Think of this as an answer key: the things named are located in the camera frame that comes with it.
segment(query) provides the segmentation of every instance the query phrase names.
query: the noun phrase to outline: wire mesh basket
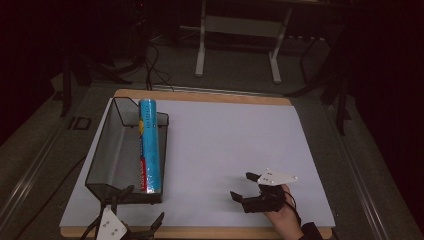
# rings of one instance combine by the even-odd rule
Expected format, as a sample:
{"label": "wire mesh basket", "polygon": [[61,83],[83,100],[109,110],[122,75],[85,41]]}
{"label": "wire mesh basket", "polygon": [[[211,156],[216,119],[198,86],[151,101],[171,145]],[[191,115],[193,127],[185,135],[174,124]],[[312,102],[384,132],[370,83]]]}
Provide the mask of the wire mesh basket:
{"label": "wire mesh basket", "polygon": [[169,116],[157,113],[162,188],[158,193],[141,191],[138,105],[130,98],[113,98],[96,146],[85,185],[99,201],[111,199],[133,185],[122,204],[161,203]]}

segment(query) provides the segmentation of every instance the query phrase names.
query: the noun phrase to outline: wooden board edge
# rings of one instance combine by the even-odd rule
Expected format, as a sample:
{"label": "wooden board edge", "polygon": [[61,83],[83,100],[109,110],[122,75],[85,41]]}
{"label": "wooden board edge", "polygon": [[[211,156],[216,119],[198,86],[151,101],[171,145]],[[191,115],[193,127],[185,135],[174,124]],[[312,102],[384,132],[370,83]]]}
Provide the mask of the wooden board edge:
{"label": "wooden board edge", "polygon": [[[147,230],[147,227],[130,227],[131,231]],[[319,227],[323,239],[332,236],[330,227]],[[83,227],[61,227],[63,237],[81,237]],[[88,237],[94,236],[94,230]],[[160,239],[280,239],[272,227],[165,227],[162,226],[155,234]]]}
{"label": "wooden board edge", "polygon": [[195,93],[195,92],[168,92],[168,91],[146,91],[134,89],[119,89],[114,97],[129,97],[133,99],[153,98],[156,100],[175,100],[193,102],[222,102],[222,103],[244,103],[263,105],[291,106],[287,98],[261,97],[222,93]]}

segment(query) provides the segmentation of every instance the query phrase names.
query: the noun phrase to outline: dark background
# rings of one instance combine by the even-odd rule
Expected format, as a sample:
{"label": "dark background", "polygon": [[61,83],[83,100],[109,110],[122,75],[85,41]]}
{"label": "dark background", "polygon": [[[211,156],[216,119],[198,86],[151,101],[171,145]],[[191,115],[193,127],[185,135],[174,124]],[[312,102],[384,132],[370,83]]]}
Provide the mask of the dark background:
{"label": "dark background", "polygon": [[[113,5],[114,1],[104,1]],[[152,1],[151,20],[171,38],[178,26],[198,26],[200,1]],[[15,0],[0,3],[0,144],[52,96],[50,79],[62,72],[64,29],[80,51],[111,60],[113,21],[94,1]],[[317,29],[297,13],[292,35]],[[421,231],[424,230],[424,7],[421,2],[373,2],[349,21],[339,39],[354,72],[349,93],[373,135]],[[117,14],[116,21],[123,21]]]}

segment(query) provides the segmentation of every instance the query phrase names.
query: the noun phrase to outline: black cable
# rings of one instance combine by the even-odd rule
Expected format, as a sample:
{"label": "black cable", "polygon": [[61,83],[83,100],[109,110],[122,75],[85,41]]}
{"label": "black cable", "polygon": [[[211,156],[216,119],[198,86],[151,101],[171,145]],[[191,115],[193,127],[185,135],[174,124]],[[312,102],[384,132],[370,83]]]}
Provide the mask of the black cable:
{"label": "black cable", "polygon": [[59,185],[56,187],[56,189],[53,191],[53,193],[50,195],[50,197],[47,199],[47,201],[41,206],[41,208],[38,210],[38,212],[25,224],[25,226],[21,229],[21,231],[16,235],[14,240],[18,240],[21,235],[27,230],[27,228],[34,222],[34,220],[40,215],[40,213],[44,210],[44,208],[47,207],[49,202],[53,199],[54,195],[56,195],[57,191],[59,191],[62,184],[66,181],[66,179],[69,177],[69,175],[75,170],[75,168],[78,167],[78,165],[82,162],[84,162],[85,158],[87,156],[84,156],[81,158],[75,165],[71,168],[71,170],[68,171],[68,173],[65,175],[65,177],[62,179],[62,181],[59,183]]}

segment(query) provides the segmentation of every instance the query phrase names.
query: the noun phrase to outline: white paper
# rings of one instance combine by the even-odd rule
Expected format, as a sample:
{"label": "white paper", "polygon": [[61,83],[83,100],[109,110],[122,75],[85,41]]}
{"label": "white paper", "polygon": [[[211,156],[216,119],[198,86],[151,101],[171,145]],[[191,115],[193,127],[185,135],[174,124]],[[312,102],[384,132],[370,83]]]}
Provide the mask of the white paper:
{"label": "white paper", "polygon": [[[245,173],[270,168],[299,178],[288,185],[303,223],[335,226],[294,107],[158,100],[157,110],[169,114],[163,203],[119,205],[122,221],[150,226],[165,212],[163,226],[271,226],[262,213],[244,213],[230,196],[258,196],[257,183]],[[61,227],[88,226],[99,213],[100,203],[84,186],[99,135]]]}

